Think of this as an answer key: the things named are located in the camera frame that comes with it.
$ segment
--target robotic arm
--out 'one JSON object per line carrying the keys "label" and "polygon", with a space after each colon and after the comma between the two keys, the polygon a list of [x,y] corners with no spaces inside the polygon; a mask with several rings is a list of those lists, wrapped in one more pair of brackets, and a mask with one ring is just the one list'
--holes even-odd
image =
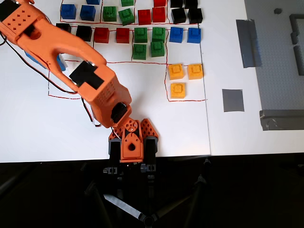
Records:
{"label": "robotic arm", "polygon": [[[5,0],[0,4],[0,32],[7,40],[33,56],[92,107],[94,118],[104,127],[113,127],[109,141],[121,140],[120,162],[142,162],[143,141],[158,135],[151,123],[142,123],[129,116],[132,101],[127,88],[106,66],[106,60],[91,46],[66,31],[50,24],[33,0]],[[84,61],[67,77],[57,63],[61,53]]]}

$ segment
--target gray tape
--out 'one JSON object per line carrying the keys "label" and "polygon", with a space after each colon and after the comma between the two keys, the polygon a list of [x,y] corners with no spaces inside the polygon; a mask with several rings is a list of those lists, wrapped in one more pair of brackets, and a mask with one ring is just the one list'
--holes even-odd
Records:
{"label": "gray tape", "polygon": [[255,21],[237,20],[237,29],[243,67],[262,66]]}
{"label": "gray tape", "polygon": [[304,110],[260,111],[263,131],[304,130]]}
{"label": "gray tape", "polygon": [[243,112],[243,91],[240,89],[223,89],[224,112]]}

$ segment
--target black tripod leg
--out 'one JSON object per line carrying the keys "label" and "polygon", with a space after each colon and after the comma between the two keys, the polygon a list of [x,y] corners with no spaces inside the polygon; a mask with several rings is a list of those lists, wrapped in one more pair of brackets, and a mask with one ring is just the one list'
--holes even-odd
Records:
{"label": "black tripod leg", "polygon": [[99,194],[99,191],[94,182],[91,182],[85,190],[85,196],[90,199],[90,201],[97,208],[97,214],[95,219],[98,222],[99,227],[112,228],[113,226],[110,222],[110,218],[104,205],[105,198],[103,195]]}

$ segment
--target lego-style block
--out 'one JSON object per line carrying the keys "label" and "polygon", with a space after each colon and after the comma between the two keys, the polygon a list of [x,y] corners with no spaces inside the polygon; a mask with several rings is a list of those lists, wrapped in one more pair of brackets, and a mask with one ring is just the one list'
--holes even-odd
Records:
{"label": "lego-style block", "polygon": [[199,9],[189,9],[188,18],[190,24],[197,24],[203,21],[203,15],[201,13],[201,8]]}
{"label": "lego-style block", "polygon": [[186,97],[186,84],[185,83],[172,83],[171,84],[171,99],[184,99]]}
{"label": "lego-style block", "polygon": [[169,65],[168,68],[170,80],[182,79],[184,77],[182,64]]}
{"label": "lego-style block", "polygon": [[133,59],[146,60],[147,46],[145,44],[134,44]]}
{"label": "lego-style block", "polygon": [[99,5],[100,0],[86,0],[88,5]]}
{"label": "lego-style block", "polygon": [[186,22],[186,14],[184,8],[172,9],[171,16],[174,24]]}
{"label": "lego-style block", "polygon": [[166,6],[166,0],[154,0],[154,7]]}
{"label": "lego-style block", "polygon": [[171,8],[182,8],[182,0],[171,0]]}
{"label": "lego-style block", "polygon": [[117,13],[115,6],[105,6],[103,18],[105,22],[116,22],[117,21]]}
{"label": "lego-style block", "polygon": [[81,11],[80,11],[81,20],[94,21],[95,20],[95,14],[96,14],[95,6],[83,5],[81,7]]}
{"label": "lego-style block", "polygon": [[67,31],[71,33],[71,26],[70,24],[65,24],[65,23],[57,23],[56,27],[60,28],[61,30]]}
{"label": "lego-style block", "polygon": [[153,8],[153,22],[166,22],[166,12],[164,7]]}
{"label": "lego-style block", "polygon": [[109,28],[95,28],[94,41],[96,43],[109,43],[110,30]]}
{"label": "lego-style block", "polygon": [[198,7],[198,0],[184,0],[185,9],[196,9]]}
{"label": "lego-style block", "polygon": [[135,28],[134,42],[135,43],[147,43],[148,42],[148,29],[147,28]]}
{"label": "lego-style block", "polygon": [[187,42],[199,44],[200,40],[201,40],[201,29],[200,28],[189,28]]}
{"label": "lego-style block", "polygon": [[76,18],[76,6],[73,4],[63,4],[61,6],[62,19],[75,20]]}
{"label": "lego-style block", "polygon": [[138,25],[150,25],[151,24],[151,11],[149,9],[138,11]]}
{"label": "lego-style block", "polygon": [[151,42],[151,57],[165,56],[165,48],[162,41]]}
{"label": "lego-style block", "polygon": [[134,5],[133,0],[122,0],[122,7],[133,6],[133,5]]}
{"label": "lego-style block", "polygon": [[188,66],[188,78],[189,80],[193,79],[202,79],[204,76],[203,67],[201,64],[192,64]]}
{"label": "lego-style block", "polygon": [[92,28],[90,26],[78,25],[76,36],[80,37],[86,42],[91,42]]}
{"label": "lego-style block", "polygon": [[181,43],[183,33],[184,33],[183,28],[171,27],[169,42]]}
{"label": "lego-style block", "polygon": [[119,18],[122,21],[123,26],[130,25],[135,22],[131,9],[125,9],[118,12]]}
{"label": "lego-style block", "polygon": [[130,29],[129,28],[117,28],[116,29],[116,42],[119,44],[130,43]]}
{"label": "lego-style block", "polygon": [[152,29],[152,42],[156,42],[156,41],[165,42],[165,33],[166,33],[165,28],[154,27]]}

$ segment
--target black cable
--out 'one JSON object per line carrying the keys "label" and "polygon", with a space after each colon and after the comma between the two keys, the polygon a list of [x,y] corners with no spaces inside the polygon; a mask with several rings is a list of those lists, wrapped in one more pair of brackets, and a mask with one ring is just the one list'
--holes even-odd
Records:
{"label": "black cable", "polygon": [[37,70],[36,68],[34,68],[31,64],[29,64],[23,57],[21,54],[19,54],[18,51],[16,51],[10,44],[9,42],[6,40],[6,38],[3,37],[2,33],[0,33],[1,37],[4,40],[4,43],[7,43],[8,46],[19,56],[19,58],[21,58],[21,60],[31,69],[33,69],[34,71],[36,71],[38,74],[40,74],[41,76],[43,76],[49,83],[51,83],[53,86],[55,86],[57,89],[59,89],[60,91],[67,93],[67,94],[77,94],[78,92],[71,92],[71,91],[67,91],[64,90],[63,88],[59,87],[58,85],[56,85],[52,80],[50,80],[47,76],[45,76],[43,73],[41,73],[39,70]]}
{"label": "black cable", "polygon": [[102,126],[101,124],[96,125],[96,124],[94,123],[94,119],[93,119],[93,117],[91,116],[90,111],[88,110],[88,108],[87,108],[87,106],[86,106],[85,101],[84,101],[83,98],[81,98],[81,101],[82,101],[82,104],[84,105],[84,108],[85,108],[85,110],[86,110],[86,113],[88,114],[88,116],[89,116],[89,118],[90,118],[90,121],[95,125],[95,127],[101,127],[101,126]]}

